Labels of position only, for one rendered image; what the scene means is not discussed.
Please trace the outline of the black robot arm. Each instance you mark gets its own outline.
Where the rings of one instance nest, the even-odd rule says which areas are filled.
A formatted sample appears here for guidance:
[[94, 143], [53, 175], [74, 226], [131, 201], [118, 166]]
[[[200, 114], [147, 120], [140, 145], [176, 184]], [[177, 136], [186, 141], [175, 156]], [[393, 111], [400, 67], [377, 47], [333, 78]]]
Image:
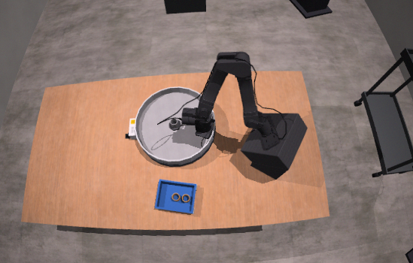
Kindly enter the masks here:
[[[218, 60], [218, 58], [222, 59], [221, 57], [234, 57], [237, 59], [226, 58], [232, 60]], [[204, 95], [202, 93], [201, 98], [199, 99], [199, 106], [195, 108], [185, 107], [183, 109], [181, 118], [182, 124], [195, 125], [196, 131], [201, 133], [203, 133], [202, 127], [207, 128], [210, 126], [211, 112], [214, 108], [214, 103], [228, 74], [233, 74], [237, 77], [243, 104], [243, 119], [245, 126], [257, 129], [261, 133], [264, 146], [267, 150], [273, 148], [279, 144], [280, 141], [270, 115], [266, 116], [266, 120], [262, 112], [256, 112], [250, 57], [246, 52], [218, 53], [217, 62], [207, 86], [205, 87], [205, 91], [203, 92]]]

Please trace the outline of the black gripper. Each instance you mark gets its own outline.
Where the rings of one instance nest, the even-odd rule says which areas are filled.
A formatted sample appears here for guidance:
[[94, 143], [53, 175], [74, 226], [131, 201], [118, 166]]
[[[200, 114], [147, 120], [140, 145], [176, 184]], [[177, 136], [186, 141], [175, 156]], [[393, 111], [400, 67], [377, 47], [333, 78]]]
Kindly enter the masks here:
[[196, 136], [200, 136], [200, 137], [203, 137], [205, 139], [209, 139], [210, 136], [211, 136], [211, 132], [214, 128], [214, 122], [215, 122], [215, 119], [211, 119], [211, 125], [207, 128], [202, 127], [203, 133], [201, 133], [199, 131], [196, 131]]

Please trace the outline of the blue tray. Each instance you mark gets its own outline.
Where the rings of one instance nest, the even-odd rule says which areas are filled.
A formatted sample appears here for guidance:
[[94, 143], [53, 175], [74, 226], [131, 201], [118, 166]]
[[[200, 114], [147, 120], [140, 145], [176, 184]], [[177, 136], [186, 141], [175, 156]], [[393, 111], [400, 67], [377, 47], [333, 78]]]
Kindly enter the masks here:
[[[178, 193], [180, 195], [181, 197], [180, 201], [174, 201], [172, 199], [173, 193]], [[188, 201], [189, 196], [184, 196], [184, 201], [182, 200], [182, 196], [185, 194], [190, 196], [190, 201], [187, 203], [184, 201]], [[159, 185], [158, 185], [157, 194], [156, 194], [155, 208], [162, 209], [162, 210], [172, 210], [172, 211], [183, 212], [183, 213], [193, 213], [195, 195], [196, 195], [196, 184], [195, 183], [183, 183], [183, 182], [177, 182], [177, 181], [171, 181], [171, 180], [159, 180]]]

